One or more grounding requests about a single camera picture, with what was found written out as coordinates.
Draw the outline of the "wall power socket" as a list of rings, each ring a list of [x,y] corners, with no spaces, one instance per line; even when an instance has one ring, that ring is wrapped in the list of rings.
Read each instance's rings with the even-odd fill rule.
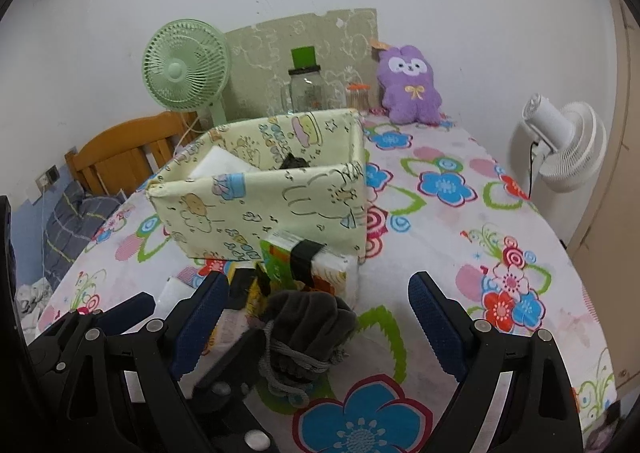
[[[55,165],[47,169],[43,174],[40,174],[36,179],[36,184],[40,192],[47,191],[49,187],[55,184],[60,179],[60,172]]]

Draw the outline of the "grey drawstring pouch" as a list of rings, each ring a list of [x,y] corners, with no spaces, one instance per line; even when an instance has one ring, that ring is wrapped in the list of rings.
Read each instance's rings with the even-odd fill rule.
[[[270,393],[301,409],[321,377],[344,360],[358,317],[323,291],[279,291],[269,297],[260,324],[266,349],[258,372]]]

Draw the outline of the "pink paper packet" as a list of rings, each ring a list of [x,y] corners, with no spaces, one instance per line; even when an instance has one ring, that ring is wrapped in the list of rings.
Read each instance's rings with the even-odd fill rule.
[[[173,279],[190,288],[197,288],[209,273],[219,272],[225,277],[230,275],[230,270],[234,267],[251,267],[255,261],[224,261],[218,259],[207,259],[200,265],[189,265],[180,270]],[[229,347],[247,329],[250,323],[249,317],[244,310],[235,311],[224,308],[218,322],[210,334],[202,355],[209,355],[215,349]]]

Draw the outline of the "grey plaid pillow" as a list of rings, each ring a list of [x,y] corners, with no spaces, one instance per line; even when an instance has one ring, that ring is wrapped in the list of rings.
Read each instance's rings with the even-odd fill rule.
[[[78,181],[65,187],[43,230],[43,276],[54,291],[123,202],[122,196],[89,194]]]

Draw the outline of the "floral tablecloth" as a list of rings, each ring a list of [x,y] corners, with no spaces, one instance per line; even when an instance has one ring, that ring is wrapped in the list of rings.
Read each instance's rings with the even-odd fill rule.
[[[213,144],[252,166],[280,165],[292,153],[311,162],[341,121],[311,114],[230,124],[203,134],[160,168],[191,171]],[[247,405],[283,452],[416,452],[442,416],[456,380],[442,371],[408,300],[413,273],[427,271],[471,319],[530,336],[548,329],[570,376],[582,437],[617,400],[603,331],[574,265],[525,192],[484,147],[452,122],[399,127],[362,120],[367,178],[366,261],[358,275],[359,329],[344,362],[312,385],[309,407],[292,405],[260,380]],[[35,336],[68,311],[106,310],[139,291],[160,297],[169,279],[195,288],[207,273],[236,272],[261,258],[249,229],[269,233],[280,213],[246,208],[248,178],[214,183],[240,208],[231,225],[210,226],[235,259],[188,257],[165,229],[145,191],[130,197],[55,288]]]

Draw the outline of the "white foam towel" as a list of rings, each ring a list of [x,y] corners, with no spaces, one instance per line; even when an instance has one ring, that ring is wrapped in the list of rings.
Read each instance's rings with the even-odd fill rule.
[[[188,178],[195,180],[206,176],[221,176],[222,174],[257,172],[258,168],[245,160],[224,150],[222,147],[212,147],[198,165],[188,174]]]

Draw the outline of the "green tissue pack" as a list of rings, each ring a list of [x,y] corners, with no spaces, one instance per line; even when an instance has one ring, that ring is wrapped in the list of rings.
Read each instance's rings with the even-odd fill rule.
[[[359,261],[332,247],[287,231],[272,231],[260,241],[262,263],[273,284],[296,291],[322,291],[351,308],[359,291]]]

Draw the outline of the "yellow cartoon fabric storage box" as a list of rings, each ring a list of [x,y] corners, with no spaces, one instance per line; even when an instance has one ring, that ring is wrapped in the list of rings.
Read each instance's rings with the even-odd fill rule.
[[[258,171],[189,179],[214,146]],[[280,170],[288,153],[309,167]],[[332,109],[223,124],[172,158],[145,195],[190,258],[256,259],[260,241],[276,230],[362,258],[367,191],[360,116]]]

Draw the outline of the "cotton swab container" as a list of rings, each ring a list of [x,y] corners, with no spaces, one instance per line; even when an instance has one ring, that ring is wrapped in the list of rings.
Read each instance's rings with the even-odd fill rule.
[[[349,83],[346,87],[347,107],[355,109],[361,116],[367,116],[370,112],[369,92],[368,84]]]

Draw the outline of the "crumpled white cloth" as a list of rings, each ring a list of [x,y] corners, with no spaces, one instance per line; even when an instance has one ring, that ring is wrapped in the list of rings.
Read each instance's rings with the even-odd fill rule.
[[[45,277],[41,277],[30,285],[21,285],[15,294],[15,303],[22,329],[34,329],[42,312],[53,294],[51,284]]]

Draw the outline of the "glass mason jar mug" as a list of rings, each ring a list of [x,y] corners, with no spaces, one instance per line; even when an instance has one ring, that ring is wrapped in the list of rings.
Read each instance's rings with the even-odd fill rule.
[[[321,66],[292,68],[281,87],[281,103],[286,113],[320,112],[330,108]]]

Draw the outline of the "patterned cardboard panel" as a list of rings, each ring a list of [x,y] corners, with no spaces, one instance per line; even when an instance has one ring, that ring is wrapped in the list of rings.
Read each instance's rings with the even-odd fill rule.
[[[378,35],[375,9],[334,10],[267,20],[226,33],[231,70],[224,88],[230,121],[286,112],[294,95],[320,93],[311,105],[342,108],[351,84],[372,88]]]

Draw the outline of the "green desk fan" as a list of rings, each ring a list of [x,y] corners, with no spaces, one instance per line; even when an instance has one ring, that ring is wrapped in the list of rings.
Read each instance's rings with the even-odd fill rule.
[[[231,74],[231,50],[216,27],[183,18],[161,27],[142,56],[142,80],[160,106],[178,113],[209,113],[225,124],[224,88]]]

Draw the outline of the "purple plush bunny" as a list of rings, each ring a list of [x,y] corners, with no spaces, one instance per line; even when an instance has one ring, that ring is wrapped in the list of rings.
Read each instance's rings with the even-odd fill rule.
[[[392,46],[378,54],[376,78],[382,106],[393,124],[440,123],[442,97],[435,88],[432,66],[416,46]]]

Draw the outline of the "green cup on jar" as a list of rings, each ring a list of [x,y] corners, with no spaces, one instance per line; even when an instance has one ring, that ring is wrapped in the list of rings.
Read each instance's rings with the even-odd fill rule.
[[[292,62],[295,69],[317,66],[316,49],[314,46],[300,46],[291,50]]]

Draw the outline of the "white standing fan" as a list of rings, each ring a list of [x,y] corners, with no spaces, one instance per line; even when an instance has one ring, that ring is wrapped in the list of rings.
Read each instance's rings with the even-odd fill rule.
[[[535,93],[512,133],[508,161],[526,198],[537,181],[553,193],[572,193],[599,172],[607,146],[605,125],[588,103],[556,107]]]

